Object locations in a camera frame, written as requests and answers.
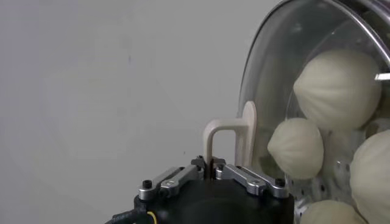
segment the baozi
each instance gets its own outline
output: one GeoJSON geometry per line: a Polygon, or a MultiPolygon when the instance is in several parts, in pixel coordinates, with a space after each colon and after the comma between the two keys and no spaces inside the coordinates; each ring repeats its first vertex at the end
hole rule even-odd
{"type": "Polygon", "coordinates": [[[294,93],[302,112],[319,128],[358,128],[378,105],[381,85],[374,80],[378,72],[378,65],[366,54],[328,51],[309,61],[294,84],[294,93]]]}
{"type": "Polygon", "coordinates": [[[370,224],[390,223],[390,130],[368,138],[350,166],[352,198],[370,224]]]}
{"type": "Polygon", "coordinates": [[[275,129],[268,151],[284,173],[309,179],[322,167],[324,146],[318,128],[303,118],[292,118],[275,129]]]}
{"type": "Polygon", "coordinates": [[[300,224],[365,224],[352,206],[339,201],[313,203],[303,213],[300,224]]]}

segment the yellow wire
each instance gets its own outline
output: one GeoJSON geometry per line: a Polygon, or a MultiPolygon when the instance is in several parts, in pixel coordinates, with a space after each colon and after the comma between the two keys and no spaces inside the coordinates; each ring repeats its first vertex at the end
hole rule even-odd
{"type": "Polygon", "coordinates": [[[153,222],[154,222],[154,224],[157,224],[157,218],[156,218],[156,215],[155,215],[153,212],[151,212],[151,211],[147,212],[147,214],[148,214],[148,215],[150,215],[150,216],[153,218],[153,222]]]}

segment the screw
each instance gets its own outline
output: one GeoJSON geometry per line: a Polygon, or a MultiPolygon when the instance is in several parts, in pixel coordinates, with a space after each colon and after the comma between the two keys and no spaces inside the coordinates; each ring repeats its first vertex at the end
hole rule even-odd
{"type": "Polygon", "coordinates": [[[153,186],[153,183],[151,180],[142,181],[142,188],[143,189],[150,189],[150,188],[152,188],[152,186],[153,186]]]}
{"type": "Polygon", "coordinates": [[[280,178],[275,180],[275,184],[278,187],[285,187],[286,186],[286,182],[283,179],[280,179],[280,178]]]}

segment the perforated steamer tray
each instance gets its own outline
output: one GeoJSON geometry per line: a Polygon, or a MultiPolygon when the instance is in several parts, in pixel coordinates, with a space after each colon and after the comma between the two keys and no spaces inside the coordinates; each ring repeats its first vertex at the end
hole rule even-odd
{"type": "Polygon", "coordinates": [[[325,154],[317,177],[291,179],[278,168],[266,149],[279,123],[305,117],[292,90],[296,78],[313,57],[330,49],[351,49],[371,55],[381,72],[389,71],[390,29],[386,21],[364,5],[345,3],[282,2],[261,25],[244,71],[238,116],[249,100],[257,108],[252,166],[274,178],[286,178],[296,199],[296,223],[314,201],[332,199],[355,206],[349,185],[353,155],[365,139],[390,129],[390,83],[383,82],[381,102],[359,130],[321,130],[325,154]]]}

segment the white wall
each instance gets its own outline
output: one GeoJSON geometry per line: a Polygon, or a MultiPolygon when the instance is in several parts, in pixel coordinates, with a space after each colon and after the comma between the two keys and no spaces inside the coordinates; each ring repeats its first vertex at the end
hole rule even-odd
{"type": "Polygon", "coordinates": [[[277,1],[1,0],[0,223],[104,223],[201,154],[277,1]]]}

